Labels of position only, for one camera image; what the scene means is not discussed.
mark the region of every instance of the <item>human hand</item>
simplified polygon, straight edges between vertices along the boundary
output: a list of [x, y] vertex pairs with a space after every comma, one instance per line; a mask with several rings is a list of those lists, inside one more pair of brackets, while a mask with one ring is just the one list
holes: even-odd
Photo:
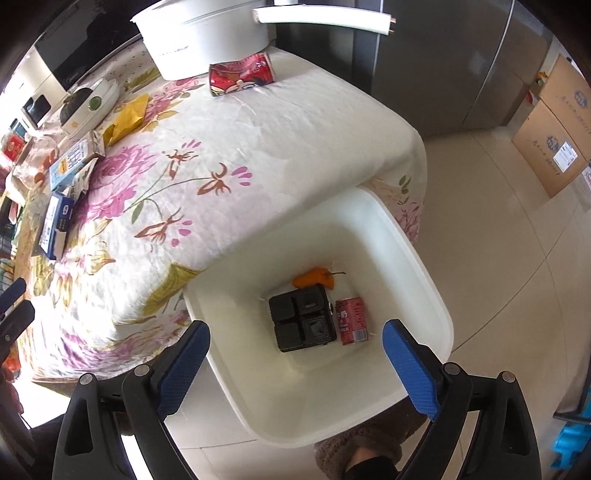
[[2, 373], [4, 374], [4, 380], [6, 381], [8, 395], [10, 396], [14, 407], [17, 409], [18, 414], [22, 415], [25, 409], [22, 406], [20, 398], [18, 398], [17, 389], [12, 384], [12, 382], [14, 382], [14, 374], [6, 367], [2, 367]]

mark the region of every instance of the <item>yellow envelope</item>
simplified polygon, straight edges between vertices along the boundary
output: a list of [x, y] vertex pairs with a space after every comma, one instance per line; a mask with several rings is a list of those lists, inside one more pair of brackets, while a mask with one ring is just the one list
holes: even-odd
[[142, 124], [149, 99], [149, 94], [145, 93], [125, 105], [103, 134], [106, 147], [112, 147]]

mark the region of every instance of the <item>bright blue object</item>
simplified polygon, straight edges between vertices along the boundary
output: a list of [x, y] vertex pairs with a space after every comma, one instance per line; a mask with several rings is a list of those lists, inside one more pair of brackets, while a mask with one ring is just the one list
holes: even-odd
[[437, 385], [417, 354], [412, 350], [406, 338], [390, 320], [382, 331], [384, 350], [414, 407], [431, 420], [435, 420], [441, 406], [437, 400]]
[[[587, 392], [587, 404], [581, 417], [591, 419], [591, 401]], [[560, 457], [552, 464], [556, 470], [566, 470], [571, 468], [577, 461], [577, 457], [585, 449], [587, 442], [591, 439], [591, 425], [582, 425], [580, 423], [567, 423], [558, 434], [554, 442], [554, 451], [560, 454]]]
[[209, 327], [201, 322], [158, 385], [160, 404], [157, 412], [161, 419], [178, 411], [199, 367], [205, 360], [209, 343]]

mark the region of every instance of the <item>floral tablecloth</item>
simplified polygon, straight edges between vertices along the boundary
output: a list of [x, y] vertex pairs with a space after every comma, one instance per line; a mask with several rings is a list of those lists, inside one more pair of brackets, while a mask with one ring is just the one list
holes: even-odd
[[213, 98], [207, 76], [167, 82], [142, 42], [94, 72], [149, 93], [145, 121], [108, 149], [59, 262], [31, 259], [35, 322], [19, 340], [39, 381], [123, 373], [190, 323], [182, 288], [237, 244], [365, 183], [414, 241], [426, 190], [417, 132], [348, 83], [269, 48], [277, 82]]

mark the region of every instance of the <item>orange pepper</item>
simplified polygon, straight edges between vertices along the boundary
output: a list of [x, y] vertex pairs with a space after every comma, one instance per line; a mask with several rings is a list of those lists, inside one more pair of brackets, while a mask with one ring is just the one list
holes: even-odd
[[291, 282], [295, 288], [312, 287], [318, 283], [332, 290], [335, 287], [335, 276], [327, 268], [314, 267], [312, 270], [298, 275]]

